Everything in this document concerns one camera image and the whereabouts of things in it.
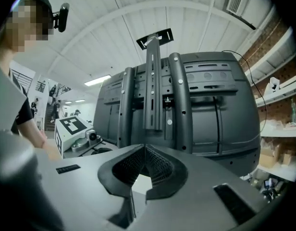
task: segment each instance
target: white shelf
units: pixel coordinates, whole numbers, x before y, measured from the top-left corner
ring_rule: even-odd
[[[280,137],[280,138],[288,138],[288,137],[296,137],[296,130],[266,130],[263,129],[263,131],[260,133],[262,137]]]
[[[296,94],[296,82],[293,82],[292,84],[290,84],[282,89],[279,89],[276,92],[268,94],[268,95],[264,96],[263,98],[264,98],[264,101],[266,104],[270,104],[270,103],[274,103],[276,101],[291,97],[295,94]],[[257,98],[256,104],[257,104],[257,107],[264,106],[263,99]]]
[[[296,180],[296,161],[291,162],[288,166],[276,163],[272,168],[263,167],[261,165],[258,165],[257,168],[289,181]]]
[[[272,49],[245,72],[245,75],[251,82],[251,72],[254,82],[258,83],[286,65],[295,56],[296,44],[292,28],[289,28]]]

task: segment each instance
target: bottle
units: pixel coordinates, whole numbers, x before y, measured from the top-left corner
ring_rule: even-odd
[[[293,98],[291,99],[291,122],[296,123],[296,103],[293,101]]]

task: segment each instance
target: black cable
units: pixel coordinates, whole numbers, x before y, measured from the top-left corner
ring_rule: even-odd
[[[246,62],[247,66],[248,66],[248,69],[249,69],[250,78],[251,78],[251,80],[252,80],[252,83],[253,83],[254,86],[256,87],[257,91],[259,92],[259,94],[260,94],[260,96],[262,97],[263,102],[264,102],[264,106],[265,106],[265,120],[264,120],[264,124],[263,124],[263,127],[262,127],[260,133],[257,134],[257,135],[256,135],[254,138],[252,138],[251,140],[243,141],[243,142],[233,142],[233,143],[225,143],[225,142],[217,142],[217,143],[218,143],[218,144],[243,144],[243,143],[248,143],[248,142],[251,142],[251,141],[253,141],[254,139],[256,139],[258,136],[260,136],[261,132],[263,131],[263,129],[264,129],[264,127],[265,127],[265,124],[266,124],[266,122],[267,122],[267,116],[268,116],[267,105],[266,105],[266,103],[265,103],[265,100],[264,100],[264,98],[263,98],[263,96],[262,96],[260,90],[258,89],[258,87],[256,86],[256,84],[255,84],[255,82],[254,82],[254,80],[253,80],[252,72],[250,71],[250,67],[249,67],[249,64],[248,64],[247,60],[246,60],[242,55],[240,55],[239,53],[237,53],[237,52],[235,52],[235,51],[224,50],[224,51],[222,51],[222,52],[225,52],[225,51],[230,51],[230,52],[232,52],[232,53],[236,53],[236,54],[238,54],[238,55],[241,56],[241,57],[244,59],[244,61]]]

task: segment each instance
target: white ceiling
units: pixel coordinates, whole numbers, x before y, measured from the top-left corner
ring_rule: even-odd
[[[254,31],[223,11],[225,0],[50,0],[53,11],[70,4],[67,28],[15,60],[71,88],[95,95],[100,85],[85,82],[146,61],[136,40],[171,28],[174,41],[160,47],[172,52],[233,50],[245,53]],[[247,21],[262,30],[269,0],[249,0]]]

